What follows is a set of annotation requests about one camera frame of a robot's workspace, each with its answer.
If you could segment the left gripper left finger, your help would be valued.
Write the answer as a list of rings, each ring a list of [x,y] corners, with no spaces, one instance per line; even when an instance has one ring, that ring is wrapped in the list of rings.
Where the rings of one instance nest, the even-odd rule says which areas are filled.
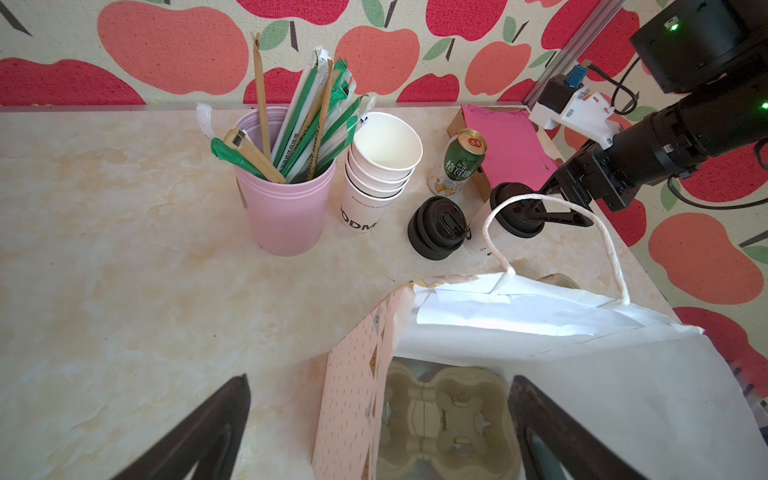
[[[249,415],[245,374],[234,376],[116,475],[118,479],[229,479]]]

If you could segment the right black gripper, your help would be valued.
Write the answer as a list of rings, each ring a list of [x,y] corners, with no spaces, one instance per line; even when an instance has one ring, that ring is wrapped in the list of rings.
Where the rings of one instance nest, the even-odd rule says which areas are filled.
[[[639,192],[630,185],[613,166],[606,150],[588,140],[572,155],[542,187],[543,194],[560,194],[571,203],[587,207],[593,200],[602,200],[612,212],[627,209]],[[531,221],[556,223],[587,228],[594,224],[581,213],[548,212],[543,206],[529,209]]]

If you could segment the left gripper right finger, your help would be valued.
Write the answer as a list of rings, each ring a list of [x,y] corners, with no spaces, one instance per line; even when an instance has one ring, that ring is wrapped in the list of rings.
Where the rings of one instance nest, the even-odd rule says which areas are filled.
[[[514,377],[510,411],[527,479],[642,479],[528,378]]]

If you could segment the black plastic cup lid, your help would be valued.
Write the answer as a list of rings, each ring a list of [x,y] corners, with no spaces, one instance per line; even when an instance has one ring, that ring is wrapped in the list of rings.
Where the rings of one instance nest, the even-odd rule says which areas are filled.
[[[490,193],[490,207],[495,209],[509,198],[531,193],[533,193],[533,190],[524,184],[516,182],[501,183]],[[525,200],[506,206],[495,216],[495,220],[504,230],[514,236],[523,239],[533,238],[543,230],[544,221],[532,219],[526,213],[529,209],[538,213],[545,212],[540,202]]]

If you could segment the white patterned paper gift bag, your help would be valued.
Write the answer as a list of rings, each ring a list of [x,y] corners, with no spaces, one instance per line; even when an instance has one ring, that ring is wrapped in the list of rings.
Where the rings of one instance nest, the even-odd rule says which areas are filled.
[[[617,298],[547,285],[510,265],[409,283],[329,353],[312,457],[318,479],[377,461],[384,370],[395,356],[522,375],[653,479],[763,479],[767,447],[703,331],[634,305],[609,228],[592,217]]]

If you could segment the white paper coffee cup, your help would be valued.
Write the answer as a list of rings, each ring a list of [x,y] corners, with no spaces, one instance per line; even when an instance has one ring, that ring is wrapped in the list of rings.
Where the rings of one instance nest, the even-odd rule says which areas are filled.
[[[470,221],[469,230],[465,236],[463,246],[473,255],[487,258],[492,252],[483,236],[483,226],[486,219],[492,213],[491,202],[486,201],[482,208]],[[514,243],[514,236],[499,222],[501,215],[497,215],[488,227],[489,238],[498,250],[504,251]]]

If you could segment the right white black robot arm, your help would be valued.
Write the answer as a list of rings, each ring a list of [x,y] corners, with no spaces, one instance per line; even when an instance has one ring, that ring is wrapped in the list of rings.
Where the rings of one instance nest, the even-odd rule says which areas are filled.
[[[628,129],[587,93],[590,62],[551,78],[530,113],[543,129],[587,137],[541,188],[581,207],[624,210],[646,184],[688,177],[711,157],[767,142],[767,4],[675,1],[630,39],[659,87],[681,100]]]

